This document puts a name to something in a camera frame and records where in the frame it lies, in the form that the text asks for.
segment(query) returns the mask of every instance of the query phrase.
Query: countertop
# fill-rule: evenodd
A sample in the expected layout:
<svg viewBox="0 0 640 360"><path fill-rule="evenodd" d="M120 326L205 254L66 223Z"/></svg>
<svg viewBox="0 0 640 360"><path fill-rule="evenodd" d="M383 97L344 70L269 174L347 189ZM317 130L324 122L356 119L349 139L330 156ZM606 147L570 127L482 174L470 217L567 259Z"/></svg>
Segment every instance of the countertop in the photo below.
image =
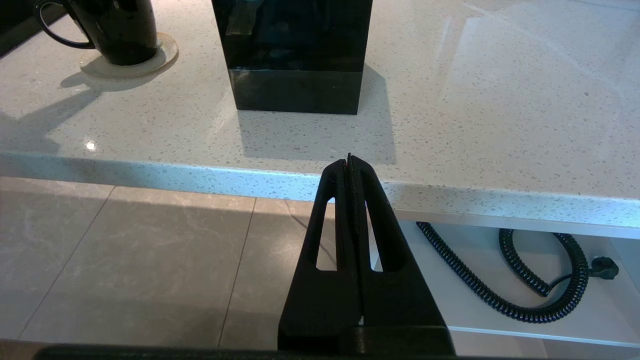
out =
<svg viewBox="0 0 640 360"><path fill-rule="evenodd" d="M357 116L237 111L211 3L154 11L145 78L43 33L0 60L0 176L313 200L352 152L418 217L640 229L637 1L375 0Z"/></svg>

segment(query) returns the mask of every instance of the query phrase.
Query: black coiled cord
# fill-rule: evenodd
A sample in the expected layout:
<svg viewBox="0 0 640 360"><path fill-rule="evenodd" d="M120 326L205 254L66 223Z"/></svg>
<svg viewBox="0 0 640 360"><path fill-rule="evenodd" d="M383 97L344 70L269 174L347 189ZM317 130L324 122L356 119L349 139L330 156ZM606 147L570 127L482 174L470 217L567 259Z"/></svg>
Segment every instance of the black coiled cord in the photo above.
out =
<svg viewBox="0 0 640 360"><path fill-rule="evenodd" d="M451 269L458 274L460 279L473 290L485 303L496 311L515 320L529 323L548 323L560 320L571 313L580 302L589 280L589 265L580 245L569 234L554 233L560 241L571 260L572 272L570 275L558 278L558 280L547 284L540 279L525 265L513 246L513 230L500 230L500 250L504 259L516 275L526 283L531 289L541 296L548 296L551 289L560 281L569 278L569 285L559 299L549 305L542 307L522 307L504 300L494 293L482 280L469 270L460 258L436 233L431 224L427 222L416 223L424 233L433 248L442 256L442 259L449 264Z"/></svg>

